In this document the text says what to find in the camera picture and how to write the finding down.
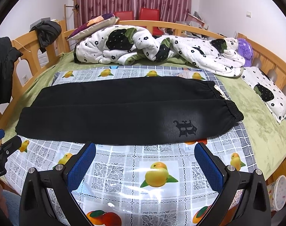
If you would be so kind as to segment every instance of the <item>black jacket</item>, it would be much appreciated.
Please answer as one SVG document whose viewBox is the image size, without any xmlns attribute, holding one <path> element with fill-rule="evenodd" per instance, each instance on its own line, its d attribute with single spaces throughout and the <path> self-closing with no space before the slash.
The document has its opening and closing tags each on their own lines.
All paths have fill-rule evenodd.
<svg viewBox="0 0 286 226">
<path fill-rule="evenodd" d="M 36 31 L 40 50 L 42 53 L 46 51 L 45 47 L 51 45 L 61 34 L 61 26 L 53 21 L 42 21 L 33 26 L 30 31 Z"/>
<path fill-rule="evenodd" d="M 21 56 L 9 37 L 0 38 L 0 104 L 10 103 L 14 62 Z"/>
</svg>

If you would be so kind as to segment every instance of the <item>green bedsheet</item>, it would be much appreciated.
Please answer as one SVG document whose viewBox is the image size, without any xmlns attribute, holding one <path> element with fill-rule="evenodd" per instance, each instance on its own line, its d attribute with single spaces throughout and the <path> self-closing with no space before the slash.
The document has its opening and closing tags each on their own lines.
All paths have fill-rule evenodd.
<svg viewBox="0 0 286 226">
<path fill-rule="evenodd" d="M 136 61 L 136 65 L 150 64 L 151 62 L 147 59 Z M 191 67 L 190 65 L 173 63 L 161 65 Z M 20 98 L 5 129 L 5 141 L 16 134 L 15 126 L 22 108 L 30 106 L 40 90 L 51 84 L 56 72 L 102 66 L 105 65 L 75 64 L 72 52 L 61 57 L 58 64 L 43 72 Z M 232 100 L 245 117 L 243 122 L 250 138 L 257 165 L 263 171 L 265 179 L 267 179 L 286 157 L 286 121 L 282 121 L 279 125 L 259 96 L 241 78 L 226 78 L 222 76 L 218 78 L 222 81 Z"/>
</svg>

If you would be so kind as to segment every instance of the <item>wall outlet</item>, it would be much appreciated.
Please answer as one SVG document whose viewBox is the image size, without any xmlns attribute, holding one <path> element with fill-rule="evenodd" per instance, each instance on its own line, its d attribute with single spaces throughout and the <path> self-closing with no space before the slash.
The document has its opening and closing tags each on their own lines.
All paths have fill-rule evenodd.
<svg viewBox="0 0 286 226">
<path fill-rule="evenodd" d="M 28 80 L 29 80 L 29 79 L 28 79 L 28 76 L 25 75 L 25 76 L 23 77 L 24 84 L 26 84 Z"/>
</svg>

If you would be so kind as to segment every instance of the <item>purple fluffy object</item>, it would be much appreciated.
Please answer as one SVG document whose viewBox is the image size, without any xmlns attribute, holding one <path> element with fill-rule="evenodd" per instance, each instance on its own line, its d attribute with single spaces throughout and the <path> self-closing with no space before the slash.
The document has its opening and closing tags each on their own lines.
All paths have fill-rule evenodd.
<svg viewBox="0 0 286 226">
<path fill-rule="evenodd" d="M 245 59 L 244 67 L 251 67 L 253 61 L 253 49 L 245 39 L 238 38 L 238 54 Z"/>
</svg>

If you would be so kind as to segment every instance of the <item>wooden bed frame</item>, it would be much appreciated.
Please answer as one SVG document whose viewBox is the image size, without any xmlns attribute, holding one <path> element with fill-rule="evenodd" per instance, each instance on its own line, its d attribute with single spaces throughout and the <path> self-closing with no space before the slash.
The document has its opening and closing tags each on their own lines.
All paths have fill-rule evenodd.
<svg viewBox="0 0 286 226">
<path fill-rule="evenodd" d="M 64 20 L 58 22 L 62 28 L 62 33 L 56 40 L 56 45 L 59 52 L 68 53 L 70 52 L 70 45 L 67 41 L 67 38 L 72 34 L 73 30 L 67 31 L 66 22 Z M 174 35 L 180 36 L 182 31 L 190 31 L 197 34 L 203 34 L 205 36 L 209 36 L 215 39 L 224 38 L 223 36 L 210 32 L 205 31 L 203 29 L 191 27 L 188 25 L 181 25 L 175 24 L 170 22 L 162 22 L 162 21 L 143 21 L 143 20 L 133 20 L 133 21 L 120 21 L 120 25 L 133 25 L 133 26 L 145 26 L 147 30 L 152 33 L 153 27 L 163 27 L 163 28 L 171 28 L 174 29 Z M 277 81 L 276 85 L 282 89 L 286 85 L 286 62 L 284 62 L 281 58 L 270 52 L 265 47 L 259 45 L 258 43 L 248 39 L 243 34 L 238 34 L 238 38 L 245 38 L 253 47 L 254 57 L 258 57 L 262 62 L 261 70 L 264 73 L 268 73 L 270 69 L 273 69 L 277 73 Z M 48 67 L 56 64 L 60 56 L 57 56 L 55 53 L 54 45 L 50 45 L 46 48 L 47 55 L 49 58 L 49 62 L 44 66 L 41 67 L 37 52 L 40 48 L 39 41 L 36 36 L 36 32 L 32 31 L 27 33 L 16 40 L 12 41 L 12 46 L 16 47 L 20 50 L 24 55 L 22 59 L 26 59 L 28 61 L 31 73 L 33 77 L 29 79 L 29 81 L 22 86 L 21 82 L 18 79 L 16 73 L 16 67 L 19 63 L 19 60 L 14 63 L 14 72 L 13 72 L 13 87 L 12 87 L 12 101 L 5 109 L 4 113 L 0 113 L 0 129 L 4 129 L 10 119 L 14 107 L 20 98 L 20 96 L 29 88 L 29 86 L 34 82 L 34 80 Z M 281 175 L 286 176 L 286 158 L 282 162 L 282 164 L 278 167 L 278 169 L 273 173 L 273 175 L 267 180 L 267 183 L 271 183 Z"/>
</svg>

